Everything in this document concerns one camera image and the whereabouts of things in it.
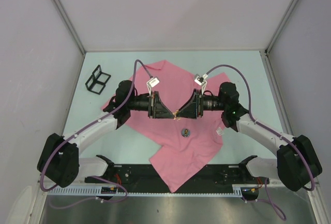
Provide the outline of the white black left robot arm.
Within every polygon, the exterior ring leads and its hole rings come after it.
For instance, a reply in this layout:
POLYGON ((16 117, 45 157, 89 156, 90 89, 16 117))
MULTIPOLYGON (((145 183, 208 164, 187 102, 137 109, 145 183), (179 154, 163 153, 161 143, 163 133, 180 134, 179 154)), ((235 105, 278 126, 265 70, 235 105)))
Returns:
POLYGON ((67 137, 56 133, 48 136, 37 164, 40 183, 48 177, 55 186, 69 186, 79 174, 81 152, 103 135, 124 125, 132 111, 145 111, 153 119, 173 119, 174 114, 162 103, 158 91, 152 90, 158 83, 157 77, 149 79, 146 83, 148 92, 138 95, 132 81, 121 81, 103 109, 105 115, 67 137))

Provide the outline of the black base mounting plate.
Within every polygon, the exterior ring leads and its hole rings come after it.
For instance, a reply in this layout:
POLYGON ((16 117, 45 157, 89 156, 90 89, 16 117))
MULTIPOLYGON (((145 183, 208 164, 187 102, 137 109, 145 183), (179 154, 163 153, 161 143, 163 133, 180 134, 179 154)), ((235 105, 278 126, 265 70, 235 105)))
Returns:
MULTIPOLYGON (((152 165, 110 165, 101 176, 102 179, 113 181, 126 189, 170 189, 162 180, 152 165)), ((215 189, 227 185, 250 185, 260 187, 268 182, 264 177, 250 175, 243 164, 237 165, 206 165, 197 174, 179 187, 177 191, 185 189, 196 190, 199 187, 215 189)))

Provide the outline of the round portrait pin badge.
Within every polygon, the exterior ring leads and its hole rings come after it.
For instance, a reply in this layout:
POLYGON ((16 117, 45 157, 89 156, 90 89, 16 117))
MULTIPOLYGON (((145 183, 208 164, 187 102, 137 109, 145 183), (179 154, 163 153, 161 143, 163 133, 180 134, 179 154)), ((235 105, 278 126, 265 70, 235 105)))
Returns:
POLYGON ((190 136, 190 130, 187 129, 187 128, 184 128, 182 131, 181 131, 181 134, 183 137, 189 137, 190 136))

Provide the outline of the gold leaf rhinestone brooch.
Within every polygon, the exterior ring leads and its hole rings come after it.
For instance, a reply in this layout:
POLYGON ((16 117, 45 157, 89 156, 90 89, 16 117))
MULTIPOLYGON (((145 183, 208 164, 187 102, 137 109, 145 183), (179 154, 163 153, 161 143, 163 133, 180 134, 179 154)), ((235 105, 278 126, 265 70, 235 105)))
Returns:
POLYGON ((175 112, 173 112, 174 120, 177 120, 177 121, 180 120, 180 118, 177 116, 178 112, 179 112, 179 110, 176 110, 175 112))

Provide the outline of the pink t-shirt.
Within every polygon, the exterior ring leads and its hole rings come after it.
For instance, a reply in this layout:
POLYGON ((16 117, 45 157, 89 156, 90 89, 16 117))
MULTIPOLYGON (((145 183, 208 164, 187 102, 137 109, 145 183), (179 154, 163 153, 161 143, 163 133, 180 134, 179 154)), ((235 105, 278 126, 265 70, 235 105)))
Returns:
MULTIPOLYGON (((148 72, 160 81, 153 89, 159 92, 161 101, 171 111, 179 110, 197 88, 194 75, 166 60, 139 68, 135 87, 139 94, 147 93, 148 72)), ((176 192, 187 180, 198 173, 223 146, 218 127, 224 130, 221 112, 206 111, 202 118, 152 119, 146 112, 132 111, 126 125, 141 133, 161 148, 150 158, 150 163, 166 183, 170 192, 176 192), (190 130, 189 137, 181 131, 190 130)))

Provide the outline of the white garment label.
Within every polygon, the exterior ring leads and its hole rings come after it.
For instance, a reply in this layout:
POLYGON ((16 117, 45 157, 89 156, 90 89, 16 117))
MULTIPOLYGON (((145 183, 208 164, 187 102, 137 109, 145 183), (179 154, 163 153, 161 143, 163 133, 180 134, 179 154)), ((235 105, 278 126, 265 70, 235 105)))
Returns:
POLYGON ((224 134, 222 128, 218 127, 216 130, 217 135, 222 136, 224 134))

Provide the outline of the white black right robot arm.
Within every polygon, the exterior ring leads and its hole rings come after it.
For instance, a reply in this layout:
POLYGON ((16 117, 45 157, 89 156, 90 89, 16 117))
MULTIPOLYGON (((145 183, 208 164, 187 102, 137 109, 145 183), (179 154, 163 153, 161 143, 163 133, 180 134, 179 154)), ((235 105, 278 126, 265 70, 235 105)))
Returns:
POLYGON ((251 183, 257 177, 280 180, 291 191, 298 191, 323 171, 310 139, 279 133, 252 119, 249 110, 239 103, 239 92, 231 82, 222 83, 218 96, 204 95, 194 89, 191 98, 175 114, 179 118, 197 119, 204 111, 221 111, 226 128, 247 135, 272 152, 276 159, 251 156, 239 169, 239 179, 251 183))

